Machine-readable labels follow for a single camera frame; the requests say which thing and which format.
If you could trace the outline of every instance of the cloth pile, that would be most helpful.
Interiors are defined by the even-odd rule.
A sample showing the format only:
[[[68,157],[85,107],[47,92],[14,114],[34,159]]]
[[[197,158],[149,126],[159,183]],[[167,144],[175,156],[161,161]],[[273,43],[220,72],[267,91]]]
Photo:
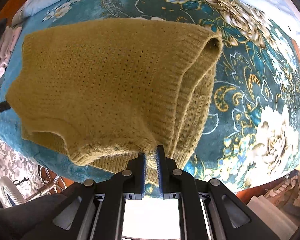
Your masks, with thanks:
[[[247,206],[279,236],[280,240],[290,239],[298,228],[264,196],[253,196]]]
[[[208,115],[222,39],[204,27],[105,19],[31,33],[6,99],[23,138],[110,172],[155,151],[183,168]]]
[[[295,225],[300,225],[300,180],[298,175],[285,179],[268,191],[265,198]]]
[[[6,26],[7,19],[0,21],[0,78],[9,63],[13,49],[17,43],[22,28]]]

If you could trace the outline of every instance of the floral bedspread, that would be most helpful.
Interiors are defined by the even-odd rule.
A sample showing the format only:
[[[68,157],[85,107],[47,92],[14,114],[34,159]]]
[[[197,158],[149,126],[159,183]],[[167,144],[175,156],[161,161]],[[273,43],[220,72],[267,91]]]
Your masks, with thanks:
[[[7,176],[15,183],[26,179],[26,181],[17,185],[24,198],[34,194],[42,186],[38,173],[38,164],[22,156],[0,140],[0,179],[3,176]],[[5,208],[10,207],[8,200],[2,193],[1,186],[0,201]]]
[[[62,0],[24,24],[0,87],[0,101],[20,72],[27,33],[108,17],[158,17],[202,25],[223,36],[209,116],[184,170],[198,179],[219,178],[237,191],[277,179],[298,165],[300,63],[295,49],[275,22],[238,0]],[[0,114],[0,138],[75,181],[111,176],[91,166],[76,166],[65,155],[23,140],[13,110]],[[146,190],[158,195],[155,185],[147,184]]]

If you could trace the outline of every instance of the sweater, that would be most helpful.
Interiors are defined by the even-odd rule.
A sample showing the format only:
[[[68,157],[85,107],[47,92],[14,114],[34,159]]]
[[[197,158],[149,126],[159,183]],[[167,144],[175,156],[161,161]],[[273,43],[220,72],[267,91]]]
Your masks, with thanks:
[[[27,35],[23,67],[6,100],[22,136],[77,165],[110,172],[155,150],[183,168],[198,144],[211,102],[217,33],[186,23],[105,19]]]

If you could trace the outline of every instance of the teal bedspread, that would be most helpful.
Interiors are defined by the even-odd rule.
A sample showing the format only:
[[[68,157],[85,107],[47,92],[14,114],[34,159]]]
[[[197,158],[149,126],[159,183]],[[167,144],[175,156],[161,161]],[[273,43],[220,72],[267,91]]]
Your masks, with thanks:
[[[237,0],[62,0],[24,24],[0,84],[0,101],[21,70],[26,34],[109,17],[157,17],[202,25],[223,36],[209,116],[184,170],[198,179],[219,178],[236,191],[277,179],[298,165],[300,62],[291,39],[272,20]],[[163,42],[169,46],[173,39]],[[23,140],[13,110],[0,114],[0,138],[75,181],[99,182],[112,175],[76,166],[65,155]],[[147,184],[146,193],[158,196],[157,186]]]

